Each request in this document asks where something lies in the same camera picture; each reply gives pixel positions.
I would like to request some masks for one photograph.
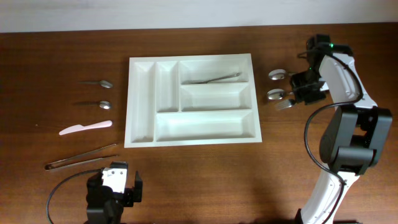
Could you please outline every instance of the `utensil organizer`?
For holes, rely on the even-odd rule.
[[[130,58],[124,147],[261,141],[250,54]]]

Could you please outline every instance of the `utensil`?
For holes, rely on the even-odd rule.
[[[294,94],[293,92],[288,93],[283,89],[273,89],[273,90],[268,91],[267,97],[268,97],[268,100],[281,100],[286,95],[293,95],[293,94]]]
[[[59,160],[59,161],[51,162],[51,163],[45,165],[45,166],[44,166],[44,169],[45,169],[45,170],[63,169],[63,168],[72,167],[72,166],[76,166],[76,165],[80,165],[80,164],[85,164],[85,163],[88,163],[88,162],[94,162],[94,161],[98,161],[98,160],[102,160],[102,159],[107,159],[107,158],[119,156],[119,155],[104,156],[104,157],[99,157],[99,158],[96,158],[96,159],[89,159],[89,160],[86,160],[86,161],[81,161],[81,162],[76,162],[76,163],[72,163],[72,164],[67,164],[67,165],[64,165],[64,166],[59,166],[59,167],[56,167],[56,166],[55,166],[56,164],[58,164],[58,163],[60,163],[60,162],[67,162],[67,161],[70,161],[70,160],[74,160],[74,159],[81,158],[81,157],[83,157],[83,156],[88,156],[88,155],[90,155],[90,154],[94,154],[94,153],[96,153],[96,152],[100,152],[100,151],[102,151],[103,149],[106,149],[106,148],[108,148],[108,147],[112,147],[112,146],[115,146],[115,145],[117,145],[117,144],[116,144],[116,143],[110,144],[110,145],[108,145],[108,146],[105,146],[105,147],[101,147],[101,148],[99,148],[99,149],[92,150],[92,151],[90,151],[90,152],[85,152],[85,153],[82,153],[82,154],[79,154],[79,155],[76,155],[76,156],[69,157],[69,158],[67,158],[67,159],[61,159],[61,160]]]
[[[281,101],[281,102],[277,103],[275,105],[275,109],[276,110],[283,110],[283,109],[286,109],[286,108],[291,108],[295,104],[296,104],[295,100],[287,99],[287,100],[284,100],[284,101]]]
[[[242,74],[241,72],[237,72],[237,73],[232,74],[232,75],[227,75],[227,76],[220,77],[220,78],[214,78],[214,79],[207,80],[207,81],[203,81],[203,82],[195,82],[195,83],[192,83],[192,84],[206,84],[206,83],[209,83],[209,82],[212,82],[212,81],[217,81],[217,80],[223,80],[223,79],[227,79],[227,78],[238,77],[238,76],[240,76],[241,74]]]
[[[108,101],[100,101],[100,102],[78,102],[75,105],[98,105],[102,109],[110,110],[112,109],[112,104]]]
[[[102,87],[105,88],[112,88],[113,85],[112,83],[106,81],[106,80],[101,80],[101,81],[81,81],[79,82],[80,84],[89,84],[89,85],[98,85],[100,84]]]
[[[91,125],[87,125],[87,126],[77,124],[74,126],[70,126],[69,128],[65,128],[64,130],[60,131],[59,134],[64,135],[64,134],[74,133],[77,131],[84,131],[84,130],[89,130],[89,129],[94,129],[94,128],[107,128],[110,126],[112,126],[112,121],[103,121],[103,122],[99,122],[99,123],[91,124]]]
[[[276,70],[271,71],[268,74],[268,77],[271,80],[281,80],[281,79],[284,79],[284,78],[286,78],[288,76],[292,76],[292,75],[294,75],[294,73],[288,73],[283,69],[276,69]]]

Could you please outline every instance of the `white panel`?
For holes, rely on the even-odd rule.
[[[398,21],[396,0],[3,0],[0,32]]]

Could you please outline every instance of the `wooden table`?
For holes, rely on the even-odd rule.
[[[315,186],[320,170],[303,145],[312,111],[331,103],[276,112],[265,100],[273,88],[267,74],[307,69],[296,58],[313,34],[349,44],[356,69],[371,97],[398,114],[398,24],[232,27],[215,29],[111,30],[0,34],[0,217],[1,223],[46,223],[50,191],[74,173],[106,167],[111,160],[57,172],[44,165],[117,142],[100,155],[120,154],[129,163],[127,185],[138,170],[142,203],[126,208],[126,223],[251,223],[293,218]],[[251,53],[262,143],[124,149],[129,57]],[[114,88],[77,84],[109,80]],[[110,111],[75,106],[109,100]],[[310,145],[318,143],[333,110],[315,118]],[[63,128],[111,119],[111,128],[59,136]],[[379,164],[351,188],[337,220],[365,223],[398,220],[398,125],[393,123]],[[55,223],[84,223],[86,181],[60,187],[50,204]]]

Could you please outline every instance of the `black cable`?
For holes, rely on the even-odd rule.
[[[337,196],[336,202],[335,202],[333,208],[331,209],[331,212],[329,213],[329,215],[328,215],[327,218],[325,219],[325,221],[322,222],[322,224],[325,224],[325,223],[330,219],[330,217],[332,216],[332,214],[335,212],[335,210],[336,210],[336,208],[337,208],[337,206],[338,206],[338,204],[339,204],[339,201],[341,200],[341,197],[343,196],[344,187],[345,187],[345,185],[346,185],[347,183],[344,181],[344,179],[343,179],[340,175],[338,175],[337,173],[334,173],[334,172],[331,171],[330,169],[326,168],[324,165],[320,164],[320,163],[317,161],[317,159],[314,157],[314,155],[311,153],[310,146],[308,145],[308,128],[309,128],[309,126],[310,126],[311,120],[312,120],[319,112],[321,112],[321,111],[323,111],[323,110],[325,110],[325,109],[328,109],[328,108],[334,108],[334,107],[336,107],[336,106],[345,106],[345,105],[352,105],[352,104],[354,104],[354,103],[357,103],[357,102],[359,102],[360,100],[362,100],[362,98],[363,98],[363,91],[362,91],[361,83],[360,83],[358,77],[357,77],[357,76],[355,75],[355,73],[352,71],[352,69],[350,69],[350,67],[349,67],[347,64],[345,64],[342,60],[340,60],[339,58],[335,57],[332,53],[324,52],[324,51],[318,50],[318,49],[313,49],[313,50],[308,50],[308,51],[306,51],[306,52],[300,53],[300,54],[297,55],[297,57],[298,57],[298,58],[305,58],[305,57],[303,57],[302,55],[303,55],[303,54],[307,54],[307,53],[319,53],[319,54],[323,54],[323,55],[326,55],[326,56],[329,56],[329,57],[335,59],[338,63],[341,64],[341,66],[343,66],[343,67],[350,73],[350,75],[353,77],[353,80],[355,81],[355,83],[356,83],[356,85],[357,85],[357,87],[358,87],[358,90],[359,90],[359,95],[358,95],[357,99],[355,99],[355,100],[353,100],[353,101],[340,102],[340,103],[332,103],[332,104],[329,104],[329,105],[322,106],[321,108],[319,108],[319,109],[317,109],[316,111],[314,111],[314,112],[310,115],[310,117],[307,119],[307,122],[305,123],[305,128],[304,128],[304,144],[305,144],[305,149],[307,150],[308,155],[310,156],[311,160],[312,160],[319,168],[323,169],[324,171],[326,171],[326,172],[328,172],[328,173],[330,173],[330,174],[333,174],[335,177],[337,177],[337,178],[339,179],[339,181],[340,181],[340,183],[341,183],[340,192],[339,192],[339,194],[338,194],[338,196]]]
[[[49,220],[49,222],[51,224],[54,224],[50,218],[50,213],[49,213],[49,205],[50,205],[50,200],[52,198],[52,196],[54,195],[55,191],[66,181],[74,178],[74,177],[78,177],[80,175],[84,175],[84,174],[90,174],[90,173],[94,173],[94,172],[101,172],[101,169],[95,169],[95,170],[86,170],[77,174],[73,174],[70,177],[66,178],[65,180],[61,181],[59,184],[57,184],[57,186],[55,186],[55,188],[51,191],[50,195],[49,195],[49,199],[47,199],[47,203],[45,204],[45,213],[47,214],[47,219]]]

